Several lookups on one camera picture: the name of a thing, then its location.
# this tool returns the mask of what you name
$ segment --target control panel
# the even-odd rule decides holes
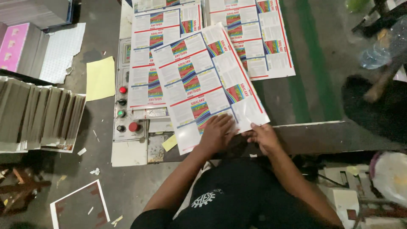
[[[113,142],[133,141],[146,138],[147,122],[135,111],[127,111],[127,95],[130,72],[131,38],[119,42],[116,74],[116,102],[114,106]]]

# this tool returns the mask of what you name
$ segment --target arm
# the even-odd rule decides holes
[[[253,123],[252,128],[253,131],[242,135],[249,137],[248,142],[259,143],[262,153],[269,158],[273,172],[284,189],[305,202],[323,221],[342,227],[341,220],[326,197],[303,177],[291,158],[284,152],[273,128],[269,124],[257,126]]]
[[[231,116],[212,116],[206,124],[199,145],[181,162],[148,201],[143,212],[168,209],[174,214],[184,201],[199,170],[212,155],[226,147],[236,132],[226,134],[234,125]]]

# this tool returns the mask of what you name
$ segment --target yellow sticky note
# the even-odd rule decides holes
[[[175,138],[175,134],[171,136],[167,141],[162,143],[162,146],[164,147],[165,151],[170,151],[175,145],[177,144],[177,139]]]
[[[114,95],[114,69],[113,57],[86,64],[86,101]]]

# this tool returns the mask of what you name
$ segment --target white gear logo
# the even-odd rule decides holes
[[[215,193],[213,192],[208,192],[200,197],[198,197],[198,199],[196,199],[193,203],[192,203],[192,207],[196,208],[196,207],[202,207],[202,205],[207,205],[208,202],[211,202],[212,199],[215,199]]]

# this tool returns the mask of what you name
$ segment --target red emergency stop button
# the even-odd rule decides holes
[[[131,132],[138,131],[138,130],[140,130],[140,128],[141,128],[141,125],[137,124],[136,122],[132,122],[132,123],[130,123],[130,125],[129,125],[129,130],[130,130]]]
[[[126,94],[127,88],[125,88],[125,87],[120,87],[120,88],[119,88],[119,91],[120,91],[120,93],[122,93],[122,94]]]

